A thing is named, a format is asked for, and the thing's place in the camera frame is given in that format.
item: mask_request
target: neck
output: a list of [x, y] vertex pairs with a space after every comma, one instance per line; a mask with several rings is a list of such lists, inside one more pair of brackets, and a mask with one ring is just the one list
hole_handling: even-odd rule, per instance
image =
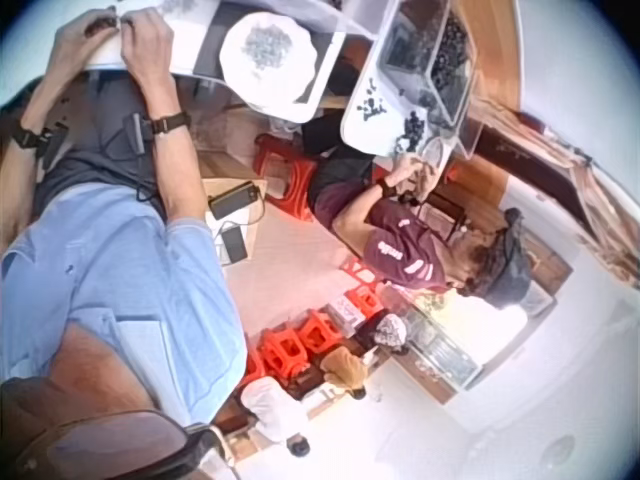
[[62, 337], [49, 378], [102, 413], [153, 409], [149, 394], [120, 357], [75, 324]]

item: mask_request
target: white plate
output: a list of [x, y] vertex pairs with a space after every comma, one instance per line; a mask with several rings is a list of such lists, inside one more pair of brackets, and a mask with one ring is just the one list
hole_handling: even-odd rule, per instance
[[[265, 39], [277, 38], [274, 33], [280, 49], [270, 51]], [[259, 12], [231, 27], [220, 51], [220, 64], [225, 82], [245, 102], [268, 107], [293, 103], [304, 93], [315, 76], [317, 56], [307, 30], [289, 17]]]

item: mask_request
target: dark pants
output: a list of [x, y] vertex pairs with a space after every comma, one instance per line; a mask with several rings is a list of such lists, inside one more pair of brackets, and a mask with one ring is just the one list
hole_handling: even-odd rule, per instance
[[36, 186], [34, 215], [40, 216], [51, 200], [75, 185], [97, 182], [134, 188], [138, 200], [149, 201], [165, 218], [153, 165], [151, 142], [136, 155], [123, 128], [133, 113], [146, 115], [144, 99], [126, 72], [103, 73], [97, 92], [90, 92], [91, 122], [74, 132], [72, 148], [46, 172]]
[[[314, 205], [320, 193], [330, 185], [342, 182], [371, 182], [374, 155], [362, 153], [346, 145], [340, 137], [340, 123], [343, 111], [328, 113], [302, 126], [304, 152], [318, 161], [318, 168], [311, 178], [307, 198], [309, 208]], [[317, 157], [335, 148], [328, 158]]]

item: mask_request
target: black electronic device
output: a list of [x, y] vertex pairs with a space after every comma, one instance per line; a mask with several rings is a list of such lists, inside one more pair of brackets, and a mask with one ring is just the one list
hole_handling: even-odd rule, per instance
[[230, 263], [237, 263], [247, 258], [247, 248], [244, 244], [244, 238], [242, 238], [242, 229], [239, 226], [223, 230], [220, 236], [224, 242], [224, 248], [227, 249]]
[[216, 220], [240, 210], [260, 198], [260, 189], [246, 182], [217, 197], [209, 198], [209, 209]]

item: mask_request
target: white shirt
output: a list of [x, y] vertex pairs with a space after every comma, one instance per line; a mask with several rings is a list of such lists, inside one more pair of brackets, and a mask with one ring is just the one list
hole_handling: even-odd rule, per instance
[[258, 417], [256, 430], [274, 443], [284, 442], [301, 433], [309, 423], [304, 406], [272, 377], [251, 382], [245, 387], [240, 400]]

